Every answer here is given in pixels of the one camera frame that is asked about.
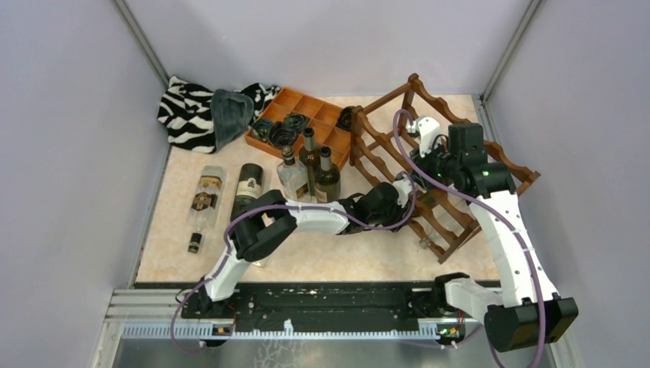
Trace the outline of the dark wine bottle front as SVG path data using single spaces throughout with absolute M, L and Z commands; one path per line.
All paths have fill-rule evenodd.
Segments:
M 320 148 L 320 166 L 315 174 L 315 196 L 319 203 L 334 202 L 340 198 L 341 183 L 338 166 L 333 163 L 332 150 Z

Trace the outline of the wooden wine rack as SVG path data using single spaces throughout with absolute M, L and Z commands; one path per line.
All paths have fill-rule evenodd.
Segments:
M 380 133 L 368 118 L 373 111 L 397 97 L 402 97 L 402 108 L 407 111 L 409 117 L 415 119 L 418 116 L 412 105 L 415 96 L 421 97 L 451 124 L 451 132 L 448 135 L 434 133 L 430 153 L 425 152 L 423 136 L 416 139 L 413 134 L 407 133 L 405 117 L 398 119 L 397 134 Z M 442 97 L 432 96 L 417 74 L 412 74 L 405 84 L 366 107 L 354 107 L 351 110 L 351 121 L 350 164 L 374 186 L 379 185 L 379 180 L 365 168 L 362 158 L 367 158 L 387 179 L 394 179 L 395 176 L 388 169 L 386 162 L 373 152 L 381 147 L 409 172 L 420 190 L 416 193 L 414 215 L 407 224 L 420 237 L 425 248 L 437 256 L 441 264 L 476 236 L 481 227 L 476 219 L 451 203 L 446 191 L 427 182 L 417 173 L 417 169 L 421 169 L 441 184 L 459 183 L 467 186 L 470 183 L 470 174 L 468 171 L 461 171 L 461 165 L 485 159 L 499 172 L 507 170 L 511 174 L 508 182 L 513 185 L 517 194 L 528 190 L 540 177 L 539 172 L 511 162 L 500 144 L 488 140 L 479 141 L 478 136 L 482 132 L 480 125 L 452 113 L 448 102 Z

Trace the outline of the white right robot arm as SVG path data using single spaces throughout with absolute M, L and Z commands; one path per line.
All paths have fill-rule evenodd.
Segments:
M 571 297 L 561 297 L 541 266 L 527 234 L 509 167 L 489 157 L 478 123 L 450 126 L 440 144 L 439 123 L 423 117 L 407 131 L 419 136 L 410 155 L 414 173 L 429 186 L 464 199 L 486 236 L 501 280 L 501 293 L 464 274 L 437 278 L 432 307 L 442 316 L 464 311 L 484 325 L 498 352 L 556 343 L 577 318 Z

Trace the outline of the green wine bottle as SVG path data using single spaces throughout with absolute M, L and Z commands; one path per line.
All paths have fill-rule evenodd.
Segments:
M 447 208 L 451 205 L 448 193 L 441 189 L 430 189 L 426 192 L 417 191 L 416 209 L 433 209 L 437 205 Z

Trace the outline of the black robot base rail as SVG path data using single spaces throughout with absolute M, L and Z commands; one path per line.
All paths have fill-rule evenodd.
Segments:
M 115 293 L 110 316 L 128 338 L 175 337 L 218 346 L 229 340 L 407 340 L 460 343 L 479 327 L 444 312 L 431 281 L 242 283 L 225 302 L 201 307 L 189 291 Z

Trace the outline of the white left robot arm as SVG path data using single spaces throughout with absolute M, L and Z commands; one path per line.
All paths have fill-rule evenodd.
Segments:
M 188 296 L 185 318 L 220 317 L 244 273 L 276 251 L 291 235 L 356 235 L 398 231 L 415 210 L 417 186 L 410 179 L 381 182 L 367 194 L 327 203 L 296 202 L 274 189 L 246 205 L 225 230 L 225 248 L 214 268 Z

